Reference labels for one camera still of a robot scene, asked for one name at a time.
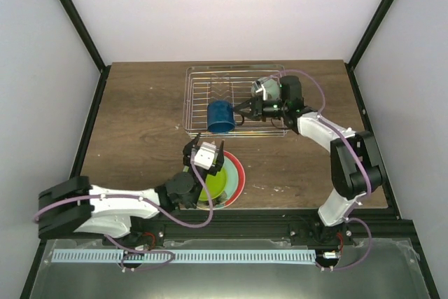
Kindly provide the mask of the pale green ceramic bowl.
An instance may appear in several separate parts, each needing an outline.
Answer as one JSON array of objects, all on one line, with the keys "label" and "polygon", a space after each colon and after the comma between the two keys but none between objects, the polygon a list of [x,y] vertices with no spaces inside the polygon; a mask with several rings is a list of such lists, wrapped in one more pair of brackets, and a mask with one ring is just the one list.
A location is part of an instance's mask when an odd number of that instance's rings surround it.
[{"label": "pale green ceramic bowl", "polygon": [[265,80],[265,85],[267,86],[267,89],[269,91],[269,98],[267,100],[280,98],[280,87],[278,81],[275,78],[268,76],[259,79]]}]

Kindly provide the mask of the wire dish rack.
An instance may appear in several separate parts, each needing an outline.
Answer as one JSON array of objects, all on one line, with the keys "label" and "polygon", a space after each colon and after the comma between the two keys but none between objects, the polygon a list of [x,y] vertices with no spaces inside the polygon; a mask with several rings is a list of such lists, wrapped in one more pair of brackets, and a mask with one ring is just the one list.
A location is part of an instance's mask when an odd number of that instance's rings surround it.
[{"label": "wire dish rack", "polygon": [[187,68],[183,103],[183,128],[190,137],[201,133],[213,137],[207,130],[207,107],[217,100],[238,105],[252,97],[253,83],[264,77],[278,81],[275,74],[285,68],[280,64],[250,64],[225,66],[193,66]]}]

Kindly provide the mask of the dark blue mug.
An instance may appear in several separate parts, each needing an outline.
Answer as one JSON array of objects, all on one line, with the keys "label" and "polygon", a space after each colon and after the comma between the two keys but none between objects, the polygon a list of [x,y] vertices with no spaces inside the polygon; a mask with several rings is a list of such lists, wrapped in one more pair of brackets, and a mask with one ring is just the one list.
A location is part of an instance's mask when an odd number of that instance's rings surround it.
[{"label": "dark blue mug", "polygon": [[233,105],[225,100],[216,100],[207,106],[207,130],[214,134],[224,134],[236,128]]}]

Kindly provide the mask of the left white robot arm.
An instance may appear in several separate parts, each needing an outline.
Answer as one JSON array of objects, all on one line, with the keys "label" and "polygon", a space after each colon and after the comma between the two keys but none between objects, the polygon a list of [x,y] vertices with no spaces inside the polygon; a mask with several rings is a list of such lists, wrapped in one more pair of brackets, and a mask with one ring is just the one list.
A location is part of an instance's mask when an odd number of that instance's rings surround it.
[{"label": "left white robot arm", "polygon": [[173,211],[196,208],[201,193],[212,203],[206,179],[217,175],[224,162],[223,144],[201,141],[196,136],[183,148],[183,170],[165,183],[145,190],[114,190],[91,184],[87,176],[75,176],[39,194],[33,221],[41,238],[63,238],[80,232],[120,238],[129,246],[143,237],[143,228],[133,218],[148,220],[163,214],[183,227],[203,228],[213,218],[212,208],[205,221],[196,224],[178,219]]}]

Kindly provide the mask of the lime green plate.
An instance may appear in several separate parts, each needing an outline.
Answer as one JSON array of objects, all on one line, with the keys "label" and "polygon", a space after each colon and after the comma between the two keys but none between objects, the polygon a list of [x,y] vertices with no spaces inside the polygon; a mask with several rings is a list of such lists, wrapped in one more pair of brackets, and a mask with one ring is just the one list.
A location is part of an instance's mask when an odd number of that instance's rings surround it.
[{"label": "lime green plate", "polygon": [[224,168],[222,168],[222,170],[215,176],[210,174],[207,176],[205,184],[212,200],[216,199],[223,193],[228,182],[227,179],[228,174]]}]

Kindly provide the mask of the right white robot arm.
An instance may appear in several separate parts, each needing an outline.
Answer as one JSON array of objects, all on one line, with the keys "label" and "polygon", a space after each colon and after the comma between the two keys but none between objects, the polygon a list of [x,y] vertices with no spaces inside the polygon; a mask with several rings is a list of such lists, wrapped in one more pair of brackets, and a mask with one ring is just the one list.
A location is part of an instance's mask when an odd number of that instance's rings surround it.
[{"label": "right white robot arm", "polygon": [[282,120],[283,126],[311,139],[330,154],[333,190],[318,208],[320,221],[311,227],[312,239],[320,245],[336,236],[335,226],[348,220],[361,201],[384,185],[387,176],[375,136],[337,125],[322,115],[322,110],[305,104],[298,73],[256,80],[253,94],[234,106],[244,120]]}]

